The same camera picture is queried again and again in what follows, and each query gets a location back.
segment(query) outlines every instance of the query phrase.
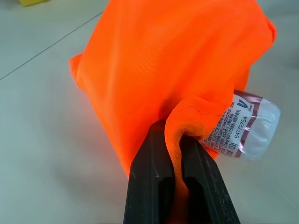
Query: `white floor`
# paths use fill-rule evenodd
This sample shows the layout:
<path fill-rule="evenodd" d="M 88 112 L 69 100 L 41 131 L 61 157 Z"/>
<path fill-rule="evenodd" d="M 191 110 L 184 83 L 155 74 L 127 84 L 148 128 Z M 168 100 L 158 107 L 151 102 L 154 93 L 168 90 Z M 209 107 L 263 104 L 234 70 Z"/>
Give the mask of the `white floor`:
<path fill-rule="evenodd" d="M 0 223 L 121 223 L 127 179 L 68 59 L 107 0 L 0 1 Z M 278 29 L 247 90 L 283 112 L 268 153 L 217 163 L 243 224 L 299 222 L 299 2 L 260 0 Z"/>

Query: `orange fabric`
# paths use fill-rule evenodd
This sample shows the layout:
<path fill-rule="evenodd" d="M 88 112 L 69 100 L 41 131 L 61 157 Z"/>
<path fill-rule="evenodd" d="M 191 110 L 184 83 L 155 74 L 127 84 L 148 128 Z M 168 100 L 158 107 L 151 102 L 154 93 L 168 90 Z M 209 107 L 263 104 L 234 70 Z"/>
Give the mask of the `orange fabric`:
<path fill-rule="evenodd" d="M 84 53 L 71 59 L 127 175 L 150 125 L 167 119 L 178 222 L 188 196 L 181 136 L 211 133 L 274 38 L 255 0 L 111 0 Z"/>

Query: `plastic bottle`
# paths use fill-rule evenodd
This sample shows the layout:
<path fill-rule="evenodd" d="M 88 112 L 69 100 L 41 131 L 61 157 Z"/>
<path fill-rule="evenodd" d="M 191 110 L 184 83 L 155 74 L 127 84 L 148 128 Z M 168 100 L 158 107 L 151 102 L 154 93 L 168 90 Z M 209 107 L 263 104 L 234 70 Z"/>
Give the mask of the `plastic bottle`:
<path fill-rule="evenodd" d="M 260 159 L 271 143 L 281 111 L 270 101 L 234 91 L 230 108 L 210 136 L 200 143 L 231 157 Z"/>

